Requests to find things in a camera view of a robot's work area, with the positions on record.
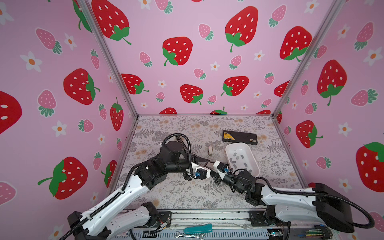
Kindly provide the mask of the black stapler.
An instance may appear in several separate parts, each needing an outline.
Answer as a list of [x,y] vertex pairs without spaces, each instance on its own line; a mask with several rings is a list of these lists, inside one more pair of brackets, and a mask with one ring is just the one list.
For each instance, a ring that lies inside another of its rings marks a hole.
[[194,172],[196,172],[196,169],[199,169],[199,168],[208,167],[211,169],[214,164],[215,164],[215,162],[213,162],[213,161],[210,161],[206,158],[192,154],[192,166],[193,166]]

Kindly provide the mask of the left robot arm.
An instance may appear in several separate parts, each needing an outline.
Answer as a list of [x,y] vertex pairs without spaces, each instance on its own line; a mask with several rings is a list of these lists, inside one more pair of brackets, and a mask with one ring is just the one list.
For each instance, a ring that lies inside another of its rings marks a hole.
[[73,212],[68,217],[71,229],[61,238],[74,236],[76,240],[110,240],[135,227],[152,226],[158,219],[158,211],[152,203],[144,203],[138,209],[120,213],[135,199],[166,180],[169,173],[182,173],[186,180],[208,179],[211,170],[194,161],[188,137],[181,133],[167,136],[159,154],[134,165],[124,184],[103,201],[83,213]]

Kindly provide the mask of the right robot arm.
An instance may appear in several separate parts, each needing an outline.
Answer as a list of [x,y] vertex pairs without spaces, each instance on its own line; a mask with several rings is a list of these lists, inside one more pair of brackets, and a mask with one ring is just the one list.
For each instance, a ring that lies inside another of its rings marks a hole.
[[274,188],[264,177],[254,177],[245,169],[236,174],[219,161],[210,170],[217,185],[224,183],[233,192],[244,195],[252,206],[274,209],[274,217],[282,222],[322,222],[343,233],[375,226],[374,218],[364,208],[325,184],[316,183],[306,189]]

